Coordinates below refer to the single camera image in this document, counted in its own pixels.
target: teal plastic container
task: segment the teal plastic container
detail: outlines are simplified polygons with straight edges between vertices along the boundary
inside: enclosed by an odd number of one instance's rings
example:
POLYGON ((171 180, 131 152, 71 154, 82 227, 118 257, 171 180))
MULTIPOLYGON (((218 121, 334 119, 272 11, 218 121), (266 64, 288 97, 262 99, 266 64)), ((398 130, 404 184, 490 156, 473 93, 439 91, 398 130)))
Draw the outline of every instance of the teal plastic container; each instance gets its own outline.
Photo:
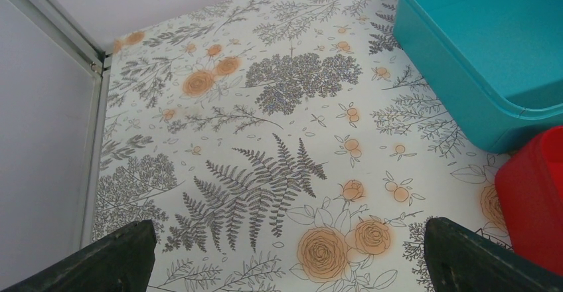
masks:
POLYGON ((399 0, 394 35, 479 148, 563 124, 563 0, 399 0))

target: floral tablecloth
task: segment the floral tablecloth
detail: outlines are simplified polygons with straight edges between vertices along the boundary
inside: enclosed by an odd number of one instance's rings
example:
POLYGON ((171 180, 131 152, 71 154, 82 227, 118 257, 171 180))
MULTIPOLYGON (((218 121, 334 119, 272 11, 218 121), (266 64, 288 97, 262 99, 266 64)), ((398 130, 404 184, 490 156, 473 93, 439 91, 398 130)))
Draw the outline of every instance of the floral tablecloth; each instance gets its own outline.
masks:
POLYGON ((149 291, 432 291, 430 216, 509 248, 494 176, 392 36, 397 0, 228 0, 116 41, 94 239, 149 291))

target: metal frame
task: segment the metal frame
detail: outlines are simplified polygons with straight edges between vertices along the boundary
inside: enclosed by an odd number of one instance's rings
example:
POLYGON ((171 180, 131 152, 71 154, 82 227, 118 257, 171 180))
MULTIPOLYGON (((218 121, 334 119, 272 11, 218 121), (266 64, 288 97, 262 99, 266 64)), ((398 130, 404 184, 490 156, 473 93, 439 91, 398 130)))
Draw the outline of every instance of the metal frame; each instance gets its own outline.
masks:
POLYGON ((72 239, 72 249, 76 251, 92 241, 94 205, 109 86, 109 72, 104 73, 104 70, 109 70, 109 63, 104 65, 106 53, 88 35, 85 35, 55 0, 9 1, 90 73, 94 81, 80 191, 80 196, 84 199, 78 207, 72 239))

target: fern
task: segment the fern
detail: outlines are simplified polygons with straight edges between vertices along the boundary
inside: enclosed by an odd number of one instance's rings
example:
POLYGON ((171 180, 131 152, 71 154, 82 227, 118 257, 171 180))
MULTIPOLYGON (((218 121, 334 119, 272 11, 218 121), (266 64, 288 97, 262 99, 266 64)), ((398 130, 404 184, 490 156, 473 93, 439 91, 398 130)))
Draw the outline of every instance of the fern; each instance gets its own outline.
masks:
POLYGON ((176 215, 178 226, 170 227, 171 235, 164 251, 173 251, 181 246, 191 250, 195 244, 206 252, 208 234, 220 251, 223 231, 229 247, 235 250, 240 229, 247 219, 250 246, 255 251, 266 218, 271 220, 273 234, 276 237, 282 235, 285 212, 298 194, 305 192, 315 197, 311 177, 327 177, 323 164, 311 159, 302 140, 299 140, 297 156, 293 156, 277 135, 274 134, 274 138, 278 146, 277 158, 267 157, 261 151, 233 149, 251 163, 250 172, 238 166, 206 162, 207 169, 221 185, 194 178, 204 199, 197 200, 184 193, 189 217, 176 215))

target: table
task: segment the table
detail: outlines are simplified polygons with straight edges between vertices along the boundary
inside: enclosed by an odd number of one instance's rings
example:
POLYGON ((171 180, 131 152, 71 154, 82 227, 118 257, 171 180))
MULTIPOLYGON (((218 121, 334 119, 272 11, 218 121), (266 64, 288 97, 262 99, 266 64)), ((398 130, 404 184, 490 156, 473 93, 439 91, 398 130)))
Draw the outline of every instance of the table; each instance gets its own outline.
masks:
POLYGON ((118 39, 94 239, 152 219, 149 291, 432 291, 430 216, 510 248, 509 156, 466 139, 396 4, 228 0, 118 39))

